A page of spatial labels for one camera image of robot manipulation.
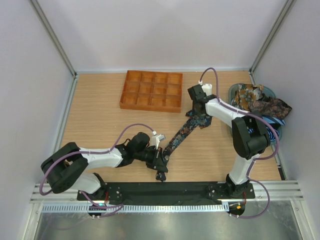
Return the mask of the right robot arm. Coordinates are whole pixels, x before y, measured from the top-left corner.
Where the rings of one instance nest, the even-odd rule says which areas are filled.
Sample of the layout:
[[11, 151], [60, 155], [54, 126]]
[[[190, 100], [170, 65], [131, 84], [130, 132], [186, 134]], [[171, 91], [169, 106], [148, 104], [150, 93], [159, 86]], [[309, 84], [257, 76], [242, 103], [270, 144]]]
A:
[[226, 176], [225, 192], [229, 197], [237, 198], [249, 185], [255, 160], [271, 143], [267, 127], [256, 115], [241, 113], [216, 95], [207, 95], [200, 84], [187, 91], [194, 114], [217, 118], [231, 128], [236, 158], [232, 170]]

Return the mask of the navy floral tie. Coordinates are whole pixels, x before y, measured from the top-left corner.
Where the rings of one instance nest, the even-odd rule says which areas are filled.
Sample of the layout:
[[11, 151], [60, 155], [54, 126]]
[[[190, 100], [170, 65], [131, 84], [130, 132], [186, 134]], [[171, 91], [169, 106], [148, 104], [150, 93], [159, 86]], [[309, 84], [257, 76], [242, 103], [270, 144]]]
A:
[[188, 120], [169, 141], [162, 152], [162, 157], [166, 164], [168, 163], [173, 151], [179, 147], [179, 145], [192, 133], [193, 130], [197, 127], [200, 129], [207, 128], [212, 123], [211, 116], [206, 114], [197, 115], [193, 110], [188, 111], [185, 116], [188, 117]]

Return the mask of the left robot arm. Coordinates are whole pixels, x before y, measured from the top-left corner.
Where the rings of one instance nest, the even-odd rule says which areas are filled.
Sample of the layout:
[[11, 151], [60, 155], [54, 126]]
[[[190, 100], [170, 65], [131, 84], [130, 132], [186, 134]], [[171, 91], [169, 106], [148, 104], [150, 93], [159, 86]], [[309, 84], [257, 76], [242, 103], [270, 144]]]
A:
[[97, 168], [121, 168], [135, 160], [144, 162], [146, 167], [158, 172], [168, 172], [162, 156], [160, 142], [163, 134], [149, 137], [139, 132], [114, 148], [80, 148], [75, 142], [69, 142], [41, 164], [44, 179], [49, 183], [51, 192], [60, 194], [68, 189], [84, 191], [95, 200], [101, 200], [106, 194], [103, 179], [97, 173], [86, 170]]

